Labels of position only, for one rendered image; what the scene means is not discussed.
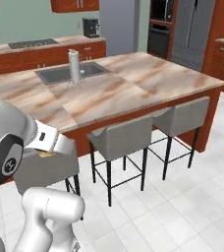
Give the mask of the black built-in oven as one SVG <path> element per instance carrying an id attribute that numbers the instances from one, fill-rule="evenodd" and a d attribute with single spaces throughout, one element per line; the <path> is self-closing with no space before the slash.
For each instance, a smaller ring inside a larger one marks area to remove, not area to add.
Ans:
<path id="1" fill-rule="evenodd" d="M 168 59 L 170 54 L 170 38 L 172 22 L 149 20 L 147 52 Z"/>

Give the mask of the black coffee machine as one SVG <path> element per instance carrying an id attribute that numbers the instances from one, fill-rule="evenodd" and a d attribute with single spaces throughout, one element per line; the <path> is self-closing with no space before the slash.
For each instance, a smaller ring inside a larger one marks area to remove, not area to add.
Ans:
<path id="1" fill-rule="evenodd" d="M 97 19 L 83 18 L 84 36 L 89 38 L 99 37 L 99 23 Z"/>

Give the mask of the red wood wall cupboard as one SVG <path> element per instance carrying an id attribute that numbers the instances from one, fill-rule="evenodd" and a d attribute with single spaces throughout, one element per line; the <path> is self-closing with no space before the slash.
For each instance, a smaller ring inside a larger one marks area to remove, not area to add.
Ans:
<path id="1" fill-rule="evenodd" d="M 50 0 L 54 13 L 98 11 L 99 0 Z"/>

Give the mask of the grey sink basin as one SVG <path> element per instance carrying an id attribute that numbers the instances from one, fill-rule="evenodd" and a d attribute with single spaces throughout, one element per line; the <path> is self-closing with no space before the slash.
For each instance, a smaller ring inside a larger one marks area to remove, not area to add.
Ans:
<path id="1" fill-rule="evenodd" d="M 81 64 L 82 78 L 103 75 L 109 73 L 109 70 L 102 67 L 96 62 L 87 62 Z M 55 85 L 71 80 L 71 72 L 69 66 L 56 67 L 52 69 L 36 71 L 35 74 L 45 85 Z"/>

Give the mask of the wooden kitchen island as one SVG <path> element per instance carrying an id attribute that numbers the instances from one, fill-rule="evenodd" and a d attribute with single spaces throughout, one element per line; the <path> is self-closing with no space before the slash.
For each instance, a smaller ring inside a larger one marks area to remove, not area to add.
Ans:
<path id="1" fill-rule="evenodd" d="M 74 139 L 81 157 L 89 153 L 86 134 L 94 129 L 208 96 L 196 144 L 198 152 L 205 150 L 223 81 L 144 52 L 96 62 L 109 72 L 76 86 L 47 86 L 33 70 L 0 75 L 0 98 Z"/>

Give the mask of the grey stool with black legs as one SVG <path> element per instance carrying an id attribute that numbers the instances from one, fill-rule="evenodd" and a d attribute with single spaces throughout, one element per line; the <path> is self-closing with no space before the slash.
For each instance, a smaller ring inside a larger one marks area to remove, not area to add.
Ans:
<path id="1" fill-rule="evenodd" d="M 166 178 L 166 172 L 169 162 L 176 160 L 169 159 L 172 140 L 191 130 L 196 130 L 193 145 L 186 156 L 190 156 L 188 167 L 191 167 L 196 150 L 196 142 L 199 129 L 203 126 L 208 110 L 209 97 L 204 96 L 192 101 L 168 107 L 155 111 L 152 114 L 152 125 L 167 136 L 167 147 L 163 168 L 162 179 Z"/>
<path id="2" fill-rule="evenodd" d="M 106 126 L 93 130 L 87 135 L 90 149 L 92 180 L 96 182 L 98 175 L 107 187 L 108 206 L 112 206 L 112 189 L 138 177 L 141 178 L 140 190 L 144 188 L 147 149 L 151 142 L 152 116 L 146 115 L 123 123 Z M 143 150 L 142 167 L 139 167 L 130 154 Z M 118 158 L 123 159 L 123 169 L 126 169 L 129 160 L 140 174 L 112 184 L 111 162 Z"/>
<path id="3" fill-rule="evenodd" d="M 30 187 L 46 187 L 62 180 L 65 181 L 67 191 L 73 190 L 80 195 L 79 172 L 76 143 L 72 140 L 72 149 L 68 155 L 41 157 L 33 152 L 24 156 L 14 174 L 14 181 L 21 195 Z"/>

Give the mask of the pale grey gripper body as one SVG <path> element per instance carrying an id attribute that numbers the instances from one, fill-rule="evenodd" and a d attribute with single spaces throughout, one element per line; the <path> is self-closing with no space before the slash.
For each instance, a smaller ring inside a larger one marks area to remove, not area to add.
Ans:
<path id="1" fill-rule="evenodd" d="M 57 136 L 52 152 L 69 155 L 74 149 L 74 142 L 63 134 Z"/>

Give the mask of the black hob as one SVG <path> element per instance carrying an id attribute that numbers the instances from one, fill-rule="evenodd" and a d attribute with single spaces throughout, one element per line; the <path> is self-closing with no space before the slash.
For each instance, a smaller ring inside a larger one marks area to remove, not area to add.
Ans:
<path id="1" fill-rule="evenodd" d="M 58 42 L 53 38 L 46 38 L 46 39 L 10 42 L 10 43 L 8 43 L 8 45 L 12 49 L 21 49 L 21 48 L 46 46 L 46 45 L 52 45 L 52 44 L 57 44 L 57 43 Z"/>

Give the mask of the red wood base cupboard run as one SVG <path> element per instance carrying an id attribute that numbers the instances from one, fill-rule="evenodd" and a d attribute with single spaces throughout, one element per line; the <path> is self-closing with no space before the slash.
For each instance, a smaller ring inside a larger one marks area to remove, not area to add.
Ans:
<path id="1" fill-rule="evenodd" d="M 0 74 L 8 74 L 66 64 L 68 51 L 75 49 L 81 60 L 92 60 L 106 56 L 104 37 L 88 38 L 84 35 L 55 37 L 56 44 L 12 49 L 8 44 L 0 44 Z"/>

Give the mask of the grey fridge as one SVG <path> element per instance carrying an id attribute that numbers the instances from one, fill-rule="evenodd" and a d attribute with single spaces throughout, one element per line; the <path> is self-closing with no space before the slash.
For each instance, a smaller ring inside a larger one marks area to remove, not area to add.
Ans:
<path id="1" fill-rule="evenodd" d="M 178 0 L 171 61 L 201 70 L 215 0 Z"/>

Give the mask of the silver tap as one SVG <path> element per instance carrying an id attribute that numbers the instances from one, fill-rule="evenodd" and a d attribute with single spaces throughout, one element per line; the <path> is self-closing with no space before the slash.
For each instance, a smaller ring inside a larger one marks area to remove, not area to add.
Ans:
<path id="1" fill-rule="evenodd" d="M 73 84 L 78 84 L 84 76 L 84 69 L 81 68 L 80 54 L 77 50 L 70 49 L 68 57 L 70 63 L 71 82 Z"/>

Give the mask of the black microwave oven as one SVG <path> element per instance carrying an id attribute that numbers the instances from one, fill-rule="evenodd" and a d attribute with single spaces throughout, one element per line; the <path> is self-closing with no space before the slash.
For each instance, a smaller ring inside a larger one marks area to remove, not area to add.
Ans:
<path id="1" fill-rule="evenodd" d="M 153 20 L 171 22 L 174 0 L 151 0 L 150 17 Z"/>

